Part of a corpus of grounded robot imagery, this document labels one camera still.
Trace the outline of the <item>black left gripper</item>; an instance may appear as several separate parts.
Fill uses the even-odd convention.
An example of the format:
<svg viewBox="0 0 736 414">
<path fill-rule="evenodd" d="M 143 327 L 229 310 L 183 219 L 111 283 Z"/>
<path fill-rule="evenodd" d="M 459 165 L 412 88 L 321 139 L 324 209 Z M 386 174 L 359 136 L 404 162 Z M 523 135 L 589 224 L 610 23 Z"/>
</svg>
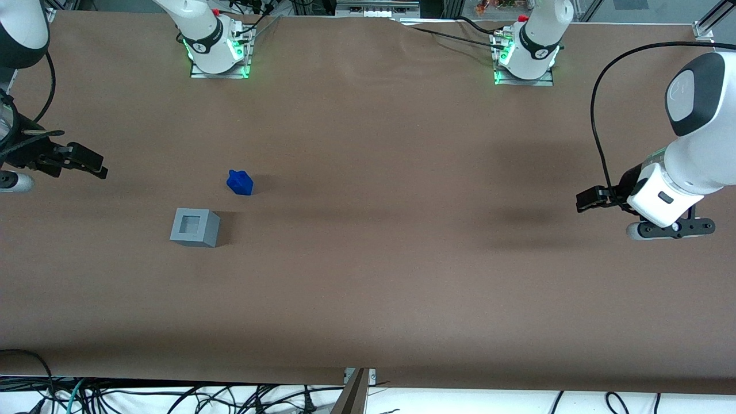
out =
<svg viewBox="0 0 736 414">
<path fill-rule="evenodd" d="M 618 183 L 618 195 L 615 187 L 598 186 L 597 189 L 587 189 L 576 194 L 576 210 L 579 214 L 591 209 L 620 207 L 626 212 L 638 212 L 629 199 L 636 196 L 647 184 L 650 173 L 642 175 L 642 164 L 639 163 L 623 173 Z"/>
</svg>

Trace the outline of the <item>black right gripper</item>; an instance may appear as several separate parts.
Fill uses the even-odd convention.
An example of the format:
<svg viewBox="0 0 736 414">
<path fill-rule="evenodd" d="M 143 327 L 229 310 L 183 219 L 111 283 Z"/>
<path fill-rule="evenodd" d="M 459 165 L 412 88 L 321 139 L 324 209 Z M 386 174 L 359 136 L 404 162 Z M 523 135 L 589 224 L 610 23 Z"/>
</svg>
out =
<svg viewBox="0 0 736 414">
<path fill-rule="evenodd" d="M 47 175 L 59 175 L 64 168 L 89 173 L 101 180 L 108 175 L 104 157 L 76 142 L 68 143 L 68 156 L 58 152 L 63 146 L 52 141 L 66 132 L 47 129 L 13 112 L 2 113 L 1 165 L 29 168 Z"/>
</svg>

